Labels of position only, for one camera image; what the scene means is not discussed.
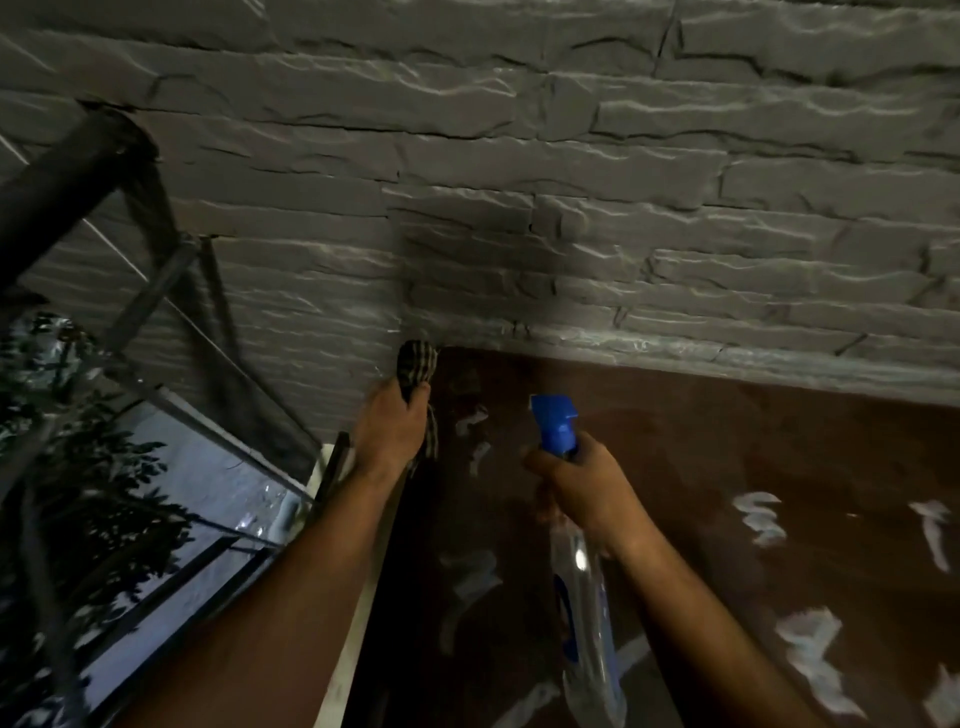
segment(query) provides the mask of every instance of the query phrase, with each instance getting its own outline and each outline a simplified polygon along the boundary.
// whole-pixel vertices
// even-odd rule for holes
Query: checkered cloth
[[[418,339],[404,342],[396,355],[396,379],[400,383],[400,392],[403,398],[410,401],[410,395],[422,381],[430,381],[437,371],[437,350],[432,344]],[[420,452],[410,466],[410,472],[423,458],[436,460],[438,455],[437,417],[433,413],[433,405],[426,412],[426,434]]]

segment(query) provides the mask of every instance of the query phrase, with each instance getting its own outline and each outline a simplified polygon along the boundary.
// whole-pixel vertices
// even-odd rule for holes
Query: person's left hand
[[[380,382],[367,397],[353,433],[356,470],[393,487],[423,442],[430,385],[422,382],[407,404],[396,377]]]

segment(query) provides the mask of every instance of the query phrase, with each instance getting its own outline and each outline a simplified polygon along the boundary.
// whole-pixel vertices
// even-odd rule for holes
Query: bottle label
[[[557,597],[557,614],[560,615],[560,640],[564,657],[576,665],[580,662],[577,651],[577,634],[573,628],[573,610],[570,609],[570,593],[566,584],[557,574],[553,575],[553,591]]]

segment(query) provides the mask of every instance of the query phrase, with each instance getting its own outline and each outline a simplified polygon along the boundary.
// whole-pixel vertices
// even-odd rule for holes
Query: brown surface
[[[537,392],[573,398],[660,528],[805,695],[774,626],[826,606],[843,622],[827,660],[845,694],[875,725],[929,724],[922,702],[937,666],[960,670],[960,585],[934,567],[908,503],[936,498],[960,512],[960,411],[461,349],[443,352],[434,382],[441,461],[404,493],[347,726],[489,728],[537,683],[559,684],[547,534],[530,511],[535,482],[518,463],[519,448],[538,439],[527,410]],[[455,422],[477,404],[489,418],[457,437]],[[484,440],[492,449],[474,478],[470,457]],[[753,491],[782,501],[781,545],[756,546],[732,507]],[[944,544],[960,568],[951,522]],[[503,583],[467,610],[445,656],[438,640],[458,575],[441,557],[482,549],[496,555]],[[617,569],[607,571],[620,646],[642,628]],[[675,677],[670,656],[660,661],[684,719],[709,724],[712,706]],[[628,725],[679,724],[654,660],[623,687]],[[557,698],[527,724],[572,721]]]

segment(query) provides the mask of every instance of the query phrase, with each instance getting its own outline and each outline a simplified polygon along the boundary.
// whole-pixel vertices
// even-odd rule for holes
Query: blue trigger sprayer
[[[530,408],[540,426],[540,447],[572,461],[577,436],[570,421],[577,410],[570,398],[534,395]],[[600,554],[566,516],[550,527],[550,563],[563,626],[566,704],[580,728],[623,728],[627,701],[613,651]]]

